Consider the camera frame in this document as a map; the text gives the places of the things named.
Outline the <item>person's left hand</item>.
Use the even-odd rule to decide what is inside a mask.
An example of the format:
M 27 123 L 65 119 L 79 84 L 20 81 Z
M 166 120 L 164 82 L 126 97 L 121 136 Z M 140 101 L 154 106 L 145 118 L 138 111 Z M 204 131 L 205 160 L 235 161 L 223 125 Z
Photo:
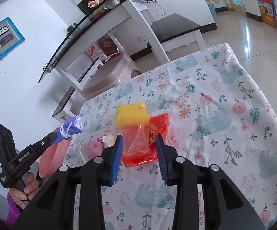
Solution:
M 13 202 L 21 209 L 26 208 L 24 201 L 32 200 L 36 193 L 40 190 L 39 183 L 35 179 L 35 175 L 33 173 L 28 172 L 26 178 L 28 184 L 25 186 L 23 192 L 14 187 L 9 189 L 9 194 Z

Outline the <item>purple fuzzy sleeve forearm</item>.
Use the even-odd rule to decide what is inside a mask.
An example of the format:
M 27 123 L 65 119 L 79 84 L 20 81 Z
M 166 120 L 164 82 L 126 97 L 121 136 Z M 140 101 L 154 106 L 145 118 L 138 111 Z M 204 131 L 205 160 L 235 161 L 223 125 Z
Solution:
M 12 229 L 14 223 L 16 220 L 19 218 L 21 215 L 22 211 L 24 210 L 22 206 L 26 206 L 23 202 L 20 202 L 19 205 L 16 204 L 12 197 L 11 194 L 7 194 L 7 203 L 8 203 L 8 215 L 6 220 L 4 220 L 4 224 L 7 226 L 8 229 Z

